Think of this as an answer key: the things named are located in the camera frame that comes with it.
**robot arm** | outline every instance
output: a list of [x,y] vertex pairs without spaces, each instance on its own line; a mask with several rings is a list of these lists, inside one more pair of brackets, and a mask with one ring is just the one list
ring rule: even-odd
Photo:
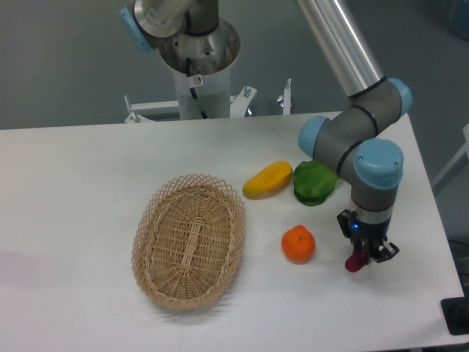
[[[310,119],[298,144],[352,186],[350,208],[337,219],[353,245],[346,267],[357,271],[399,251],[388,243],[387,231],[404,158],[396,144],[375,137],[410,109],[412,95],[400,80],[386,79],[342,0],[297,3],[351,102],[333,120]],[[207,75],[226,62],[226,41],[217,34],[218,0],[137,0],[121,17],[140,48],[152,50],[184,33],[174,42],[182,63],[176,68],[188,76],[194,65]],[[205,65],[207,57],[214,65]]]
[[350,209],[337,216],[353,245],[350,271],[399,252],[387,231],[402,178],[404,156],[390,141],[377,139],[412,105],[410,90],[386,79],[341,0],[297,0],[351,105],[333,120],[314,117],[298,143],[306,154],[352,186]]

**orange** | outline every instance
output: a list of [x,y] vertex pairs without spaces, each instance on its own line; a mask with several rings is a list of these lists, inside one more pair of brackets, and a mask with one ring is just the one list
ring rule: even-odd
[[304,263],[313,255],[316,241],[308,229],[303,225],[297,225],[284,233],[281,238],[281,248],[293,262]]

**black cable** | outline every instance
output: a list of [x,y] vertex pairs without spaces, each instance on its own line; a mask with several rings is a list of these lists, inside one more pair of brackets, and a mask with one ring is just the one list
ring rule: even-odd
[[448,240],[449,243],[458,243],[458,244],[463,244],[467,247],[469,247],[469,243],[458,241],[458,240]]
[[[191,77],[191,59],[188,57],[185,58],[185,75],[187,77]],[[195,88],[189,88],[191,91],[192,98],[196,101],[197,106],[199,107],[200,115],[202,116],[203,120],[208,119],[208,115],[205,112],[205,109],[202,107],[199,101],[199,97],[197,96],[196,89]]]

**wicker basket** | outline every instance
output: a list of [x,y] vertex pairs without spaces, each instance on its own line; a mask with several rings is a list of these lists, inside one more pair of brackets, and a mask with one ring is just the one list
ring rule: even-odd
[[244,237],[244,204],[231,186],[211,176],[182,176],[150,200],[133,243],[133,273],[155,302],[201,307],[228,288]]

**table surface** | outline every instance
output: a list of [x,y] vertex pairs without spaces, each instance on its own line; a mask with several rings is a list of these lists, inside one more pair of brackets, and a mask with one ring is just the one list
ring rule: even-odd
[[[376,351],[467,342],[452,337],[442,298],[457,272],[407,116],[382,138],[405,155],[388,236],[401,252],[356,274],[336,215],[350,186],[308,208],[292,185],[242,196],[245,251],[221,299],[195,312],[153,304],[136,284],[133,238],[152,195],[180,175],[240,190],[268,164],[308,157],[310,115],[0,131],[2,351]],[[312,260],[288,262],[283,233],[304,224]]]

